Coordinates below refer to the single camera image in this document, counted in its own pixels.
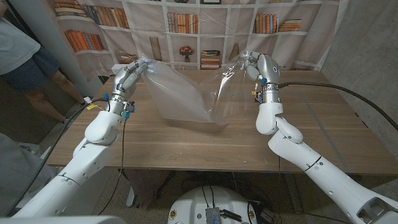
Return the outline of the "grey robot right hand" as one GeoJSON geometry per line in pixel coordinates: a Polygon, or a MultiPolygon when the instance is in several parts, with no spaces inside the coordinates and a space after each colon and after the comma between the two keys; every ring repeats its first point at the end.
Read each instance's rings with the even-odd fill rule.
{"type": "Polygon", "coordinates": [[[278,83],[280,68],[270,56],[259,52],[246,52],[245,71],[252,81],[260,81],[262,86],[268,83],[278,83]]]}

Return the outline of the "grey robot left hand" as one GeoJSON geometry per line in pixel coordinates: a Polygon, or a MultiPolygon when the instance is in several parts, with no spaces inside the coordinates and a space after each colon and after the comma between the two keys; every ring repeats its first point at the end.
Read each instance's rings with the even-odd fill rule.
{"type": "Polygon", "coordinates": [[[128,100],[134,93],[141,75],[147,70],[148,65],[153,63],[153,60],[140,58],[121,68],[114,78],[112,96],[118,95],[128,100]]]}

